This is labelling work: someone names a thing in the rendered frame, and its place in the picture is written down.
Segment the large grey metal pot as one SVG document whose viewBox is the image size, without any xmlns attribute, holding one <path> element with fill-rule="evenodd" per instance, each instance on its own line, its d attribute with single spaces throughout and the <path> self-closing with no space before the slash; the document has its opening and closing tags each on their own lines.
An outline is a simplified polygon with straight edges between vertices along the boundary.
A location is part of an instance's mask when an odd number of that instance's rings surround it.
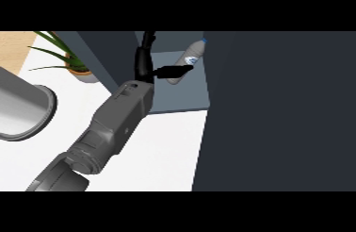
<svg viewBox="0 0 356 232">
<path fill-rule="evenodd" d="M 0 67 L 0 140 L 24 141 L 32 137 L 52 121 L 56 109 L 55 92 Z"/>
</svg>

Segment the green spiky plant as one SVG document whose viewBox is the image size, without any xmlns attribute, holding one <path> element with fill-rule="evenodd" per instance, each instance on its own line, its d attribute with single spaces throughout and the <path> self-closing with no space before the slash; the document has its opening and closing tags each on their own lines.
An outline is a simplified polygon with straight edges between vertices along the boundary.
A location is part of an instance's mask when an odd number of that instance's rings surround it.
<svg viewBox="0 0 356 232">
<path fill-rule="evenodd" d="M 46 32 L 35 31 L 35 34 L 40 36 L 40 38 L 43 38 L 49 43 L 52 43 L 58 47 L 58 49 L 63 52 L 63 54 L 61 55 L 55 51 L 50 51 L 47 49 L 43 49 L 34 46 L 31 46 L 31 49 L 49 54 L 63 62 L 63 65 L 59 66 L 59 69 L 66 69 L 69 73 L 80 74 L 80 75 L 89 73 L 90 72 L 89 68 L 86 67 L 74 51 L 71 50 L 71 48 L 59 38 L 59 35 L 53 31 L 46 31 Z"/>
</svg>

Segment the terracotta plant pot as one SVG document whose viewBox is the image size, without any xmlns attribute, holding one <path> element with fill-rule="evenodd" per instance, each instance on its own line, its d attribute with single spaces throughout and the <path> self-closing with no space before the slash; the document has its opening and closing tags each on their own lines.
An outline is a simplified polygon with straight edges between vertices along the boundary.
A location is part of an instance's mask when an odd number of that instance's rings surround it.
<svg viewBox="0 0 356 232">
<path fill-rule="evenodd" d="M 99 79 L 96 78 L 95 74 L 90 71 L 86 72 L 78 72 L 74 71 L 71 68 L 68 69 L 68 72 L 72 74 L 72 76 L 77 77 L 77 79 L 83 82 L 83 83 L 97 83 Z"/>
</svg>

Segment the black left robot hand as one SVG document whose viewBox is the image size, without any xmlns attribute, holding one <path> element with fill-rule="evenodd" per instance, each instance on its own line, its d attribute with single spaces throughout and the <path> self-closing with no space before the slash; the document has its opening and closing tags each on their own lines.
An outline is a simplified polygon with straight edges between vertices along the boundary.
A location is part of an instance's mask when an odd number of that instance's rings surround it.
<svg viewBox="0 0 356 232">
<path fill-rule="evenodd" d="M 142 44 L 136 48 L 134 53 L 134 79 L 137 81 L 154 83 L 154 79 L 160 78 L 180 78 L 193 69 L 192 65 L 171 65 L 154 69 L 152 62 L 152 44 L 155 41 L 155 32 L 146 31 L 143 33 Z"/>
</svg>

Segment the clear plastic water bottle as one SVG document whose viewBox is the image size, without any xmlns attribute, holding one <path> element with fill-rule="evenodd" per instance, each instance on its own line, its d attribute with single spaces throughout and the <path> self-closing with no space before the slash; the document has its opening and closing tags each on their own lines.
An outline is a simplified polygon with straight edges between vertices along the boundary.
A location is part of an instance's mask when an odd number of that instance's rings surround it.
<svg viewBox="0 0 356 232">
<path fill-rule="evenodd" d="M 204 54 L 207 39 L 195 41 L 177 59 L 176 66 L 193 65 Z"/>
</svg>

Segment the grey-blue cabinet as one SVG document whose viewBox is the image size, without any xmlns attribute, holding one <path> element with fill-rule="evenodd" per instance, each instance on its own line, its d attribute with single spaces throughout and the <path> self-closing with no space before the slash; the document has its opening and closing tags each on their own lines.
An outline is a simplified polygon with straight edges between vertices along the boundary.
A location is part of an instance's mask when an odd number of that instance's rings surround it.
<svg viewBox="0 0 356 232">
<path fill-rule="evenodd" d="M 58 31 L 61 40 L 92 70 L 106 90 L 115 92 L 133 80 L 136 47 L 142 31 Z M 174 65 L 189 45 L 202 39 L 201 31 L 157 31 L 152 45 L 154 68 Z M 176 85 L 165 79 L 154 82 L 151 113 L 204 110 L 210 107 L 202 58 Z"/>
</svg>

